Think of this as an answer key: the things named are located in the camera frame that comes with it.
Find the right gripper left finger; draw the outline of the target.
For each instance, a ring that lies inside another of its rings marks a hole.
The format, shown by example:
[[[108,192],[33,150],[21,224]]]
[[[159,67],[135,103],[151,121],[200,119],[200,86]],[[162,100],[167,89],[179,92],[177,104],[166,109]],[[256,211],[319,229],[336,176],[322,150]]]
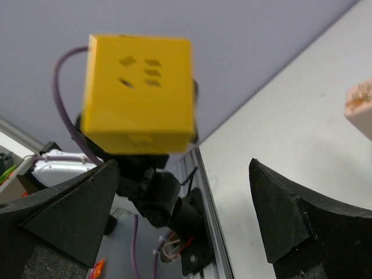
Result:
[[[1,278],[86,278],[119,181],[114,160],[1,205]]]

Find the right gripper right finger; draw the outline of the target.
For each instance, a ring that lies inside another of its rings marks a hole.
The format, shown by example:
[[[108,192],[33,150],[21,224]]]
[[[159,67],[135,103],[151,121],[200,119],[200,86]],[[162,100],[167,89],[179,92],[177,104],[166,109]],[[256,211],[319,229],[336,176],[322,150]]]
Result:
[[[249,182],[276,278],[371,278],[371,211],[295,183],[257,159]]]

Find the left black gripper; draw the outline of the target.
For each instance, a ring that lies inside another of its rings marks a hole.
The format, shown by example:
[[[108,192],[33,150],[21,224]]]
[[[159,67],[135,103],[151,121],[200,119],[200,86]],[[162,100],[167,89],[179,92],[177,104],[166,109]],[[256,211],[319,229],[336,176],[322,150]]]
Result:
[[[181,199],[178,193],[184,185],[165,170],[170,155],[109,154],[81,131],[82,122],[83,116],[79,113],[74,126],[92,153],[103,161],[117,162],[120,171],[117,195],[128,198],[154,227],[167,227],[179,211]]]

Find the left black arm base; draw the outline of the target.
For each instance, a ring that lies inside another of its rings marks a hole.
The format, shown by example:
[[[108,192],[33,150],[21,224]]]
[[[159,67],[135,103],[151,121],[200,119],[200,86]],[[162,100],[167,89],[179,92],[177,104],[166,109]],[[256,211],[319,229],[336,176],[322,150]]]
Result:
[[[183,276],[195,275],[214,260],[208,220],[199,188],[194,188],[187,197],[178,199],[167,227],[181,239]]]

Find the yellow cube socket adapter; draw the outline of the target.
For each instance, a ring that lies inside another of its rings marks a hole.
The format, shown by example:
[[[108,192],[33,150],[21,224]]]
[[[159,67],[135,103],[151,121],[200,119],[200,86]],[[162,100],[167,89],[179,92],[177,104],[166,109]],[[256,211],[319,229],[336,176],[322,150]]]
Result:
[[[110,154],[184,152],[196,134],[191,41],[91,34],[81,130]]]

